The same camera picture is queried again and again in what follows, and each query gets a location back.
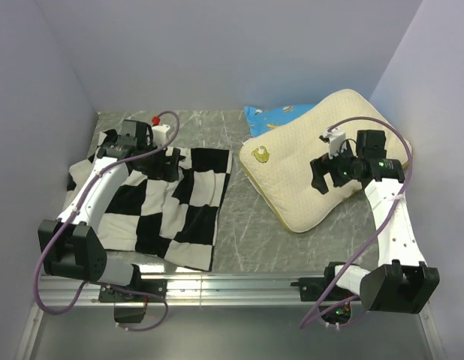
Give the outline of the cream yellow pillow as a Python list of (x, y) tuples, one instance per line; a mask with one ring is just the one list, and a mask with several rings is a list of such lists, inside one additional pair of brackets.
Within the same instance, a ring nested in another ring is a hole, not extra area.
[(360, 130), (381, 130), (387, 121), (361, 94), (343, 89), (293, 121), (249, 140), (239, 151), (245, 174), (293, 233), (317, 226), (341, 201), (361, 189), (357, 181), (334, 187), (328, 175), (328, 193), (322, 195), (312, 187), (310, 163), (329, 148), (319, 137), (343, 119), (348, 123), (340, 128), (348, 138)]

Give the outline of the black white checkered pillowcase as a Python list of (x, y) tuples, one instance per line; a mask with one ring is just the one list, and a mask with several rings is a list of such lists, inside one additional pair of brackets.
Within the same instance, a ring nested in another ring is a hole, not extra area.
[(181, 148), (176, 181), (132, 171), (101, 219), (103, 247), (209, 271), (232, 160), (224, 149)]

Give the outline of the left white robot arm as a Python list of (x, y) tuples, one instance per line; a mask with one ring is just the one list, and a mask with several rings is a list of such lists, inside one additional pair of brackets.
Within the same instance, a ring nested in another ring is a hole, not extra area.
[(127, 302), (141, 297), (143, 283), (136, 265), (107, 258), (98, 228), (122, 183), (136, 170), (159, 170), (179, 127), (125, 120), (120, 132), (107, 136), (96, 150), (92, 171), (70, 205), (55, 220), (38, 228), (41, 257), (34, 280), (42, 272), (90, 283), (116, 285)]

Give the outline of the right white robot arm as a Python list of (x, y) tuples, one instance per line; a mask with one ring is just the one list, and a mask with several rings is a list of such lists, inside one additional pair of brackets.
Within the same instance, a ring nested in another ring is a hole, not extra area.
[(328, 192), (325, 175), (336, 188), (359, 182), (372, 210), (379, 249), (378, 266), (372, 271), (355, 263), (330, 263), (322, 282), (325, 296), (337, 300), (349, 291), (368, 311), (420, 313), (440, 277), (418, 247), (402, 191), (405, 173), (399, 160), (387, 157), (385, 132), (360, 130), (349, 142), (345, 132), (335, 128), (320, 138), (329, 150), (310, 163), (313, 188)]

